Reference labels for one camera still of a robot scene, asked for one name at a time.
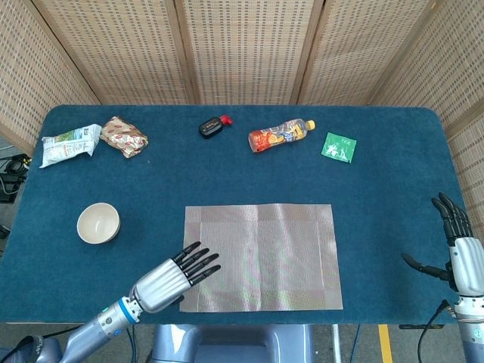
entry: silver robotic hand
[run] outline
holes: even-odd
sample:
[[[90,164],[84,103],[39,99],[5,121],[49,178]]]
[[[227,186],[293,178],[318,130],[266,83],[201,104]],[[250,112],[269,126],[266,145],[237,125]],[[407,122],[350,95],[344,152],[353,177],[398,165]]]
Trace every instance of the silver robotic hand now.
[[[207,267],[219,255],[206,257],[208,248],[194,252],[200,242],[188,246],[176,256],[140,278],[129,296],[123,296],[105,308],[96,318],[75,330],[69,336],[61,363],[80,362],[109,342],[132,324],[139,322],[142,312],[158,312],[182,297],[195,284],[220,269],[220,265]]]
[[[439,308],[447,307],[458,320],[467,362],[484,363],[484,248],[473,236],[465,211],[443,193],[439,193],[439,199],[433,198],[432,203],[440,212],[447,237],[450,260],[445,270],[422,265],[405,253],[402,257],[412,268],[448,281],[459,294],[454,308],[445,300]]]

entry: metal robot arm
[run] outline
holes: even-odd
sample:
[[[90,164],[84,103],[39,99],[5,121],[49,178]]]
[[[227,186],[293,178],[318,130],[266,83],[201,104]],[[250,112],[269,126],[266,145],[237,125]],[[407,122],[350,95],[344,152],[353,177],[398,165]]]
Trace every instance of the metal robot arm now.
[[[208,248],[204,248],[190,255],[200,245],[200,242],[195,242],[176,256],[167,259],[140,278],[131,289],[129,296],[121,297],[90,322],[76,329],[69,336],[63,357],[56,339],[43,340],[39,337],[39,342],[19,346],[15,353],[11,352],[1,362],[77,363],[83,361],[123,329],[138,323],[142,312],[153,313],[166,308],[192,286],[218,271],[220,265],[201,271],[219,257],[217,253],[195,263],[209,252]]]
[[[422,265],[404,253],[402,257],[412,268],[448,281],[459,294],[455,307],[448,311],[458,320],[467,362],[484,363],[484,248],[473,236],[465,211],[443,193],[432,203],[440,212],[447,237],[450,260],[445,270]]]

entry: snack package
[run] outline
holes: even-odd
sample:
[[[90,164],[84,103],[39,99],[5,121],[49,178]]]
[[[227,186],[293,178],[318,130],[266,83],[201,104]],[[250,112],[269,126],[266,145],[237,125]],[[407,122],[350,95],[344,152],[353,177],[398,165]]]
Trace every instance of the snack package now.
[[[81,127],[65,134],[42,138],[44,143],[44,156],[41,168],[70,159],[80,153],[92,156],[99,142],[101,127],[96,124]]]
[[[103,126],[101,139],[120,149],[124,157],[133,157],[148,145],[148,137],[145,134],[118,116],[111,117]]]

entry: blue tablecloth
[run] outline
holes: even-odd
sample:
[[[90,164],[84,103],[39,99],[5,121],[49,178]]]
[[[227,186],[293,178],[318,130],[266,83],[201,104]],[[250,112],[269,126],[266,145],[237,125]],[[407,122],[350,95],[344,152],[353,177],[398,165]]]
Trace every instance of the blue tablecloth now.
[[[234,119],[205,140],[198,126]],[[82,322],[126,295],[182,248],[185,206],[330,203],[343,292],[341,311],[189,314],[177,306],[147,323],[423,323],[448,285],[411,270],[400,253],[443,266],[448,248],[430,198],[461,192],[436,114],[422,108],[307,106],[61,106],[41,136],[114,115],[149,137],[136,157],[99,142],[87,154],[39,169],[37,145],[16,222],[0,263],[0,321]],[[253,154],[247,135],[292,118],[314,119],[302,140]],[[321,155],[326,134],[358,141],[352,164]],[[112,242],[82,242],[79,214],[113,204]]]

